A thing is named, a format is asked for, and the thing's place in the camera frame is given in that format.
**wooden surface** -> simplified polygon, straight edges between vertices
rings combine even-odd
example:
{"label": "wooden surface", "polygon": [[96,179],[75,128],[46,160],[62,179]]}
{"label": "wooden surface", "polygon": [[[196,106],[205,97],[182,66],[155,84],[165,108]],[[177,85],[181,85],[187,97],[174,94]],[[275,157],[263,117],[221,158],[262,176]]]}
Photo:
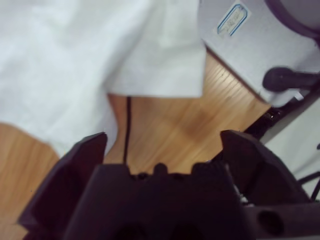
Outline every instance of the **wooden surface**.
{"label": "wooden surface", "polygon": [[[126,98],[111,95],[109,99],[119,132],[104,162],[121,163]],[[269,107],[208,55],[202,98],[132,98],[130,170],[151,173],[154,165],[162,162],[170,172],[189,173],[194,163],[210,160],[221,150],[221,130],[243,131]],[[0,124],[0,239],[24,236],[26,232],[16,219],[57,160],[44,143]]]}

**white cloth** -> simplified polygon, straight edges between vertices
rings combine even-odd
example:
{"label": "white cloth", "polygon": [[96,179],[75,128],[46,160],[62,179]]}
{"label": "white cloth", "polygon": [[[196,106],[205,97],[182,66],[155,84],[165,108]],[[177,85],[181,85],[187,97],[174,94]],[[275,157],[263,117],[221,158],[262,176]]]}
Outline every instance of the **white cloth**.
{"label": "white cloth", "polygon": [[199,0],[0,0],[0,122],[62,156],[117,123],[106,93],[200,97]]}

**sticker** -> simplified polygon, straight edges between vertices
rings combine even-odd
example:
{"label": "sticker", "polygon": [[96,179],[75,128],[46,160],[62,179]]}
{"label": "sticker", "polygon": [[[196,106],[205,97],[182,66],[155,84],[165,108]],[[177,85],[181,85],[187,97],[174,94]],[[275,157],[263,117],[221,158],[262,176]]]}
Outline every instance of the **sticker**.
{"label": "sticker", "polygon": [[239,0],[229,8],[228,12],[219,21],[214,32],[220,36],[232,36],[249,19],[251,12]]}

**black plastic part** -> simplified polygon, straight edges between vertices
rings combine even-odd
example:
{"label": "black plastic part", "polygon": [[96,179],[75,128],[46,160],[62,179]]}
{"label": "black plastic part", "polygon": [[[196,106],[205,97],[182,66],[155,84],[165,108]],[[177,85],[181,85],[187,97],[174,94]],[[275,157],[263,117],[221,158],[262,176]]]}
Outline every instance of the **black plastic part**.
{"label": "black plastic part", "polygon": [[301,185],[269,149],[238,131],[221,132],[223,161],[240,193],[257,206],[310,203]]}
{"label": "black plastic part", "polygon": [[168,174],[158,164],[134,180],[123,164],[100,165],[64,240],[253,240],[224,165],[197,163],[191,172]]}
{"label": "black plastic part", "polygon": [[128,149],[131,133],[131,97],[126,97],[126,131],[124,139],[123,164],[128,164]]}
{"label": "black plastic part", "polygon": [[280,93],[288,89],[310,90],[319,82],[318,73],[294,72],[287,67],[274,67],[264,75],[262,85],[268,91]]}
{"label": "black plastic part", "polygon": [[320,31],[311,29],[293,18],[280,0],[265,0],[265,2],[275,17],[287,28],[319,42]]}
{"label": "black plastic part", "polygon": [[18,223],[41,239],[60,239],[95,166],[103,162],[106,145],[105,133],[75,144],[43,180]]}
{"label": "black plastic part", "polygon": [[303,185],[306,184],[314,179],[320,178],[320,171],[314,172],[308,176],[305,176],[298,180],[299,184]]}
{"label": "black plastic part", "polygon": [[280,216],[274,211],[262,211],[258,215],[258,221],[264,230],[274,236],[285,232],[285,225]]}
{"label": "black plastic part", "polygon": [[312,195],[311,195],[311,199],[312,199],[313,201],[315,201],[315,200],[317,199],[317,196],[318,196],[318,194],[319,194],[319,191],[320,191],[320,179],[319,179],[318,183],[316,184],[316,186],[315,186],[315,188],[314,188],[314,190],[313,190],[313,193],[312,193]]}

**white towel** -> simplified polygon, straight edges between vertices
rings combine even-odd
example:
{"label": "white towel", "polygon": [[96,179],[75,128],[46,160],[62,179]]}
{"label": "white towel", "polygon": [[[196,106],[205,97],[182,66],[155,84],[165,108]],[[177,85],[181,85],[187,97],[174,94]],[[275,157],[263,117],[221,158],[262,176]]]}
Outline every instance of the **white towel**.
{"label": "white towel", "polygon": [[199,0],[0,1],[0,122],[62,156],[117,123],[106,93],[200,97]]}

